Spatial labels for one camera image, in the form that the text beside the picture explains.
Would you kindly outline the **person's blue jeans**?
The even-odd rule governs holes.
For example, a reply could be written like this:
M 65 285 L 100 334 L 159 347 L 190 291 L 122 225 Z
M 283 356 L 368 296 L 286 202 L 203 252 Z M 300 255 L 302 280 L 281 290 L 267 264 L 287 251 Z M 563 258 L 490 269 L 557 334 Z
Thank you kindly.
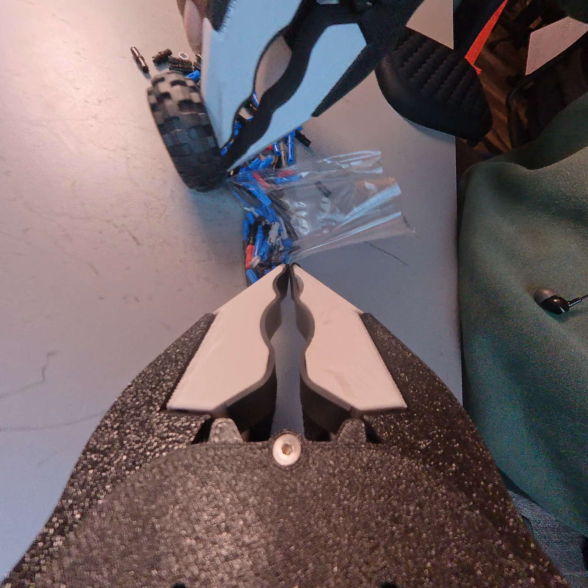
M 587 563 L 584 560 L 587 539 L 561 524 L 527 497 L 511 491 L 509 495 L 525 525 L 569 586 L 587 587 Z

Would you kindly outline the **red bar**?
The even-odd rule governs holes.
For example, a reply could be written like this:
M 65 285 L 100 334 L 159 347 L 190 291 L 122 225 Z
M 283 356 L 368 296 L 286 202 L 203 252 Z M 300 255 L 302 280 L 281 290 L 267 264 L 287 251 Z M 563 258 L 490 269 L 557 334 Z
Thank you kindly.
M 490 34 L 494 30 L 507 1 L 486 1 L 484 10 L 481 16 L 477 17 L 474 24 L 475 38 L 469 42 L 467 41 L 467 53 L 465 54 L 466 61 L 473 66 L 477 76 L 481 74 L 481 68 L 476 65 L 476 61 L 481 54 L 482 49 L 486 45 Z

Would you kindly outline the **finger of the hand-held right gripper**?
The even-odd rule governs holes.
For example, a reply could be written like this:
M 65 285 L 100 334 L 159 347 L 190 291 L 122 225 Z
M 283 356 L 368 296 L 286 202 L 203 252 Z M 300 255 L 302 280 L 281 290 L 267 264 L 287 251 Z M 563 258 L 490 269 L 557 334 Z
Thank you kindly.
M 243 161 L 308 120 L 306 1 L 228 1 L 202 20 L 201 93 L 221 161 Z
M 243 164 L 308 121 L 365 46 L 359 26 L 328 26 L 306 65 L 292 54 L 287 71 L 264 92 L 258 111 L 227 150 L 225 168 Z

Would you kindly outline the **clear plastic bag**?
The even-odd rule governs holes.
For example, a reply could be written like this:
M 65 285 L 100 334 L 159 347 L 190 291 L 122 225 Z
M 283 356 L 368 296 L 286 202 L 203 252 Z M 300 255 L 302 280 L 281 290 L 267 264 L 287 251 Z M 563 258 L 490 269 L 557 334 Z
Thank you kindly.
M 308 159 L 286 168 L 294 166 L 310 174 L 296 187 L 286 189 L 292 223 L 300 233 L 295 240 L 296 251 L 281 264 L 414 232 L 402 210 L 401 189 L 384 174 L 379 151 Z M 255 160 L 246 167 L 277 168 L 264 160 Z

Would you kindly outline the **person's right hand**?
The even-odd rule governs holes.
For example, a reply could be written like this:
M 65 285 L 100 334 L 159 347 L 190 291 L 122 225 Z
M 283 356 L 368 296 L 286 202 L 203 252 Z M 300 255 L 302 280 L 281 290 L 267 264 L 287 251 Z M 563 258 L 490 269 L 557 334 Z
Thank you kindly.
M 202 52 L 202 22 L 197 1 L 177 1 L 188 44 L 195 54 Z

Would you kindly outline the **grey desk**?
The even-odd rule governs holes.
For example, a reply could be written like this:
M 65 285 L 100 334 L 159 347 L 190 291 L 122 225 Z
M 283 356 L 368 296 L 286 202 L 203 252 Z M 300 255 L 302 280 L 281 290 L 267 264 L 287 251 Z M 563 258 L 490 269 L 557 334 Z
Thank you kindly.
M 175 1 L 1 1 L 1 577 L 122 390 L 245 287 L 242 210 L 182 183 L 131 46 L 194 54 Z M 374 75 L 304 133 L 321 155 L 381 151 L 415 233 L 301 265 L 461 401 L 453 137 Z

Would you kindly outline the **black toy tyre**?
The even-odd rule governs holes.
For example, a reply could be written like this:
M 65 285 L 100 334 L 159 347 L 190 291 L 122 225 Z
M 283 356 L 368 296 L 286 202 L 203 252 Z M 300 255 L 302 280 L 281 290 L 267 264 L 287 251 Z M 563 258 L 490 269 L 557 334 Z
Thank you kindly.
M 147 96 L 154 122 L 184 184 L 199 192 L 221 186 L 226 170 L 197 83 L 164 71 L 153 77 Z

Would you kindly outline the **black drawstring toggle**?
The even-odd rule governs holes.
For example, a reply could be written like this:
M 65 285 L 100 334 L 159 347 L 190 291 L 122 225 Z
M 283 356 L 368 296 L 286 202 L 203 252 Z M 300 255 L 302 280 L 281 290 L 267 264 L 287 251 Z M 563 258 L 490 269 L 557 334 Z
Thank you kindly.
M 533 298 L 544 311 L 553 315 L 563 315 L 586 300 L 587 294 L 568 300 L 552 289 L 541 288 L 534 292 Z

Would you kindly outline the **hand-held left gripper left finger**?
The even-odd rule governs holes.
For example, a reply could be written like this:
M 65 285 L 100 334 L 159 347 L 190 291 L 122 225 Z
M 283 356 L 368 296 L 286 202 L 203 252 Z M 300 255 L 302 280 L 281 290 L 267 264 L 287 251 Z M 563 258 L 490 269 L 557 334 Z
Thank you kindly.
M 261 389 L 275 368 L 271 339 L 282 323 L 288 282 L 288 267 L 278 266 L 213 313 L 169 410 L 217 415 Z

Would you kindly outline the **large pile of toy pins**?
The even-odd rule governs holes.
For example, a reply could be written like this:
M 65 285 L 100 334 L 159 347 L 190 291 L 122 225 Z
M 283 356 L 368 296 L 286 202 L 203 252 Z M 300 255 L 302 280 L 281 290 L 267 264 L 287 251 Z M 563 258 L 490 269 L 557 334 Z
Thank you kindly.
M 202 93 L 201 93 L 202 62 L 203 62 L 202 52 L 201 52 L 201 54 L 199 54 L 200 59 L 197 59 L 194 61 L 194 60 L 189 60 L 189 59 L 181 59 L 177 56 L 173 56 L 170 52 L 160 51 L 157 53 L 156 60 L 154 62 L 154 65 L 157 67 L 157 70 L 154 72 L 153 76 L 151 76 L 151 71 L 149 69 L 149 66 L 148 66 L 146 60 L 144 59 L 143 55 L 139 52 L 139 50 L 136 47 L 130 47 L 130 53 L 133 56 L 133 59 L 134 59 L 135 63 L 137 64 L 138 68 L 140 69 L 140 71 L 142 72 L 142 74 L 144 76 L 146 76 L 151 81 L 151 85 L 152 85 L 153 77 L 155 77 L 159 73 L 164 72 L 164 71 L 177 72 L 177 73 L 183 75 L 184 77 L 192 79 L 195 83 L 197 83 L 198 88 L 199 88 L 199 93 L 202 98 Z M 283 168 L 287 167 L 288 164 L 292 164 L 293 159 L 288 156 L 289 151 L 287 149 L 282 149 L 282 146 L 284 145 L 286 148 L 288 146 L 292 146 L 293 141 L 290 141 L 290 143 L 288 143 L 288 137 L 292 136 L 293 139 L 296 139 L 297 135 L 303 135 L 302 128 L 298 127 L 295 130 L 289 132 L 287 135 L 278 139 L 276 142 L 263 148 L 260 152 L 255 154 L 252 158 L 246 160 L 243 164 L 237 165 L 234 168 L 231 168 L 229 170 L 227 170 L 225 168 L 225 161 L 222 161 L 223 166 L 226 170 L 226 177 L 225 177 L 224 181 L 227 180 L 227 178 L 229 177 L 229 174 L 233 170 L 237 170 L 239 172 L 242 168 L 253 163 L 255 160 L 264 160 L 270 166 L 272 164 L 276 163 L 277 161 L 280 161 Z

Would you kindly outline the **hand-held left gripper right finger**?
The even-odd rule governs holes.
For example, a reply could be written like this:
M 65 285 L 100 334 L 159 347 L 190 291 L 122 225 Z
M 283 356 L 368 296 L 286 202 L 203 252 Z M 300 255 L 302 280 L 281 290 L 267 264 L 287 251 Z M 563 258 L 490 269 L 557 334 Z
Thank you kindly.
M 362 311 L 299 265 L 290 267 L 300 358 L 311 391 L 343 409 L 380 412 L 407 404 L 362 320 Z

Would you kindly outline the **small cluster of toy pins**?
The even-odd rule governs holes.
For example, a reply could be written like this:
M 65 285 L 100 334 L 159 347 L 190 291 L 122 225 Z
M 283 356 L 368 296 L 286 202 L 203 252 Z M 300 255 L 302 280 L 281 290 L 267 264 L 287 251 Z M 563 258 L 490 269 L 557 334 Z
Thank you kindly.
M 242 168 L 229 188 L 242 205 L 242 248 L 246 285 L 251 286 L 296 251 L 295 229 L 286 189 L 296 187 L 309 171 L 292 168 Z

